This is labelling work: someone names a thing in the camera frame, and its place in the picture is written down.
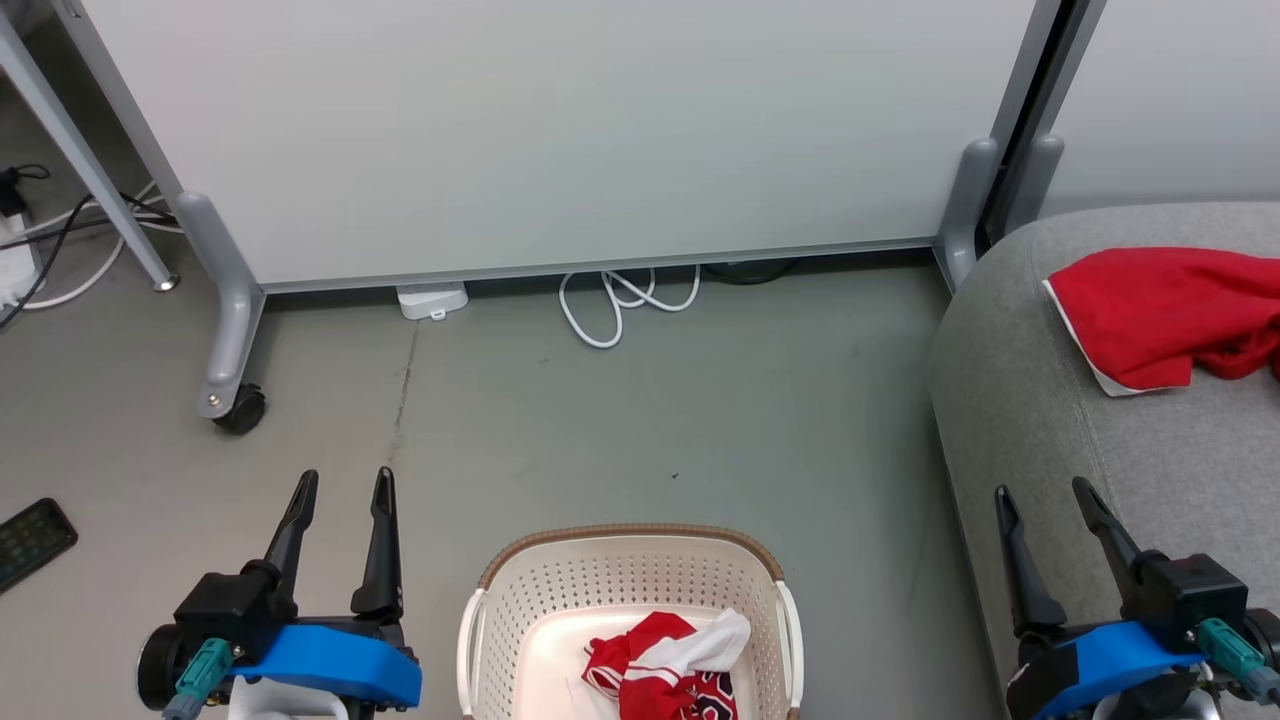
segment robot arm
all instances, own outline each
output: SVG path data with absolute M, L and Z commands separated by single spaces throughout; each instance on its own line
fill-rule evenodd
M 1170 560 L 1139 550 L 1084 478 L 1073 480 L 1073 491 L 1120 589 L 1121 620 L 1066 626 L 1027 548 L 1018 506 L 1009 488 L 997 488 L 996 521 L 1020 641 L 1020 669 L 1005 697 L 1014 720 L 1207 720 L 1204 708 L 1216 708 L 1221 691 L 1258 705 L 1280 700 L 1280 619 L 1245 610 L 1248 587 L 1207 555 Z
M 164 720 L 195 720 L 205 705 L 232 716 L 315 714 L 367 720 L 417 706 L 422 671 L 404 644 L 396 479 L 378 473 L 364 583 L 349 618 L 300 618 L 293 601 L 302 536 L 320 477 L 307 470 L 261 560 L 236 575 L 207 573 L 138 657 L 142 703 Z

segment caster wheel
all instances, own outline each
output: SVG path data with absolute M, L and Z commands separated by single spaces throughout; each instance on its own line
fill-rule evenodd
M 214 424 L 233 436 L 242 436 L 256 428 L 265 413 L 266 396 L 262 395 L 262 388 L 251 383 L 241 383 L 230 411 L 221 418 L 214 418 Z

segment black cable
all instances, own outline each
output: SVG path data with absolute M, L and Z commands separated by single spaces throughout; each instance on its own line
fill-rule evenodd
M 102 218 L 101 220 L 88 220 L 88 222 L 84 222 L 84 223 L 81 223 L 81 224 L 76 225 L 74 228 L 72 228 L 68 232 L 76 232 L 76 231 L 82 231 L 84 228 L 92 228 L 92 227 L 96 227 L 96 225 L 109 225 L 109 224 L 111 224 L 111 220 L 109 220 L 106 218 Z M 38 233 L 38 234 L 27 236 L 27 237 L 24 237 L 22 240 L 15 240 L 13 242 L 6 242 L 4 245 L 0 245 L 0 250 L 9 250 L 10 247 L 22 247 L 23 245 L 35 245 L 35 243 L 37 243 L 37 242 L 40 242 L 42 240 L 49 240 L 51 237 L 58 237 L 59 234 L 61 234 L 61 232 L 63 232 L 61 229 L 56 229 L 56 231 L 49 231 L 49 232 Z
M 123 197 L 124 200 L 127 200 L 128 202 L 132 202 L 133 205 L 136 205 L 138 208 L 142 208 L 143 210 L 146 210 L 147 213 L 151 213 L 152 215 L 160 215 L 161 218 L 169 220 L 170 223 L 177 223 L 178 222 L 178 218 L 174 218 L 169 213 L 166 213 L 164 210 L 160 210 L 159 208 L 154 208 L 151 205 L 147 205 L 146 202 L 143 202 L 141 200 L 136 200 L 133 197 L 129 197 L 128 195 L 124 195 L 123 192 L 120 193 L 120 197 Z
M 777 270 L 768 273 L 765 275 L 756 275 L 756 277 L 735 275 L 731 273 L 726 273 L 723 270 L 717 270 L 713 265 L 703 265 L 703 272 L 726 284 L 764 284 L 764 283 L 771 283 L 781 278 L 782 275 L 790 273 L 799 264 L 800 264 L 800 258 L 795 258 L 787 261 Z
M 24 295 L 22 300 L 14 305 L 13 310 L 10 310 L 9 314 L 0 320 L 0 331 L 8 327 L 9 323 L 18 316 L 18 313 L 22 313 L 22 309 L 27 306 L 27 302 L 31 302 L 31 297 L 40 290 L 40 283 L 45 282 L 45 278 L 49 277 L 49 269 L 54 266 L 54 260 L 58 259 L 58 252 L 63 249 L 63 242 L 67 241 L 67 233 L 72 232 L 72 228 L 76 225 L 76 217 L 79 215 L 79 211 L 83 210 L 84 205 L 92 199 L 92 195 L 86 195 L 79 202 L 76 204 L 76 209 L 72 210 L 72 214 L 67 215 L 67 222 L 63 223 L 63 229 L 58 232 L 58 242 L 54 243 L 54 250 L 49 254 L 49 259 L 45 260 L 45 266 L 40 270 L 40 277 L 36 278 L 36 282 L 31 283 L 31 290 L 27 291 L 27 295 Z
M 154 224 L 157 224 L 157 225 L 173 225 L 173 227 L 178 227 L 178 224 L 175 222 L 165 220 L 164 218 L 160 218 L 160 219 L 138 218 L 138 222 L 154 223 Z M 110 224 L 113 224 L 110 218 L 102 218 L 101 220 L 87 220 L 87 222 L 83 222 L 83 223 L 73 227 L 68 232 L 76 232 L 76 231 L 86 229 L 86 228 L 93 228 L 93 227 L 97 227 L 97 225 L 110 225 Z M 63 232 L 61 229 L 56 229 L 56 231 L 49 231 L 49 232 L 38 233 L 38 234 L 27 236 L 27 237 L 24 237 L 22 240 L 15 240 L 13 242 L 6 242 L 4 245 L 0 245 L 0 250 L 9 250 L 10 247 L 22 247 L 23 245 L 33 245 L 33 243 L 40 242 L 42 240 L 49 240 L 51 237 L 58 237 L 59 234 L 61 234 L 61 232 Z
M 27 178 L 27 179 L 49 179 L 54 177 L 54 173 L 50 173 L 49 168 L 38 163 L 27 163 L 26 165 L 18 165 L 17 168 L 13 168 L 13 170 L 14 174 L 18 176 L 19 178 Z M 36 173 L 35 174 L 24 173 L 23 170 L 36 170 Z

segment gray sofa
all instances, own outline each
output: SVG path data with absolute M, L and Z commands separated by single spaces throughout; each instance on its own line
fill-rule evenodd
M 929 363 L 929 389 L 987 635 L 1001 680 L 1015 670 L 992 493 L 1007 484 L 1050 592 L 1075 623 L 1114 620 L 1120 597 L 1070 480 L 1089 478 L 1144 548 L 1207 552 L 1280 612 L 1280 380 L 1103 395 L 1041 281 L 1116 246 L 1219 247 L 1280 256 L 1280 204 L 1092 210 L 998 242 L 955 296 Z M 1228 717 L 1275 715 L 1239 701 Z

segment red and white clothing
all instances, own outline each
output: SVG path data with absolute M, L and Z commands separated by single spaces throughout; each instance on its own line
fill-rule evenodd
M 617 714 L 602 714 L 602 705 L 584 698 L 571 680 L 579 720 L 733 720 L 730 670 L 750 637 L 746 618 L 726 610 L 701 630 L 678 615 L 653 612 L 623 635 L 594 639 L 581 679 L 617 698 Z
M 1280 375 L 1280 259 L 1199 247 L 1116 247 L 1044 281 L 1107 395 Z

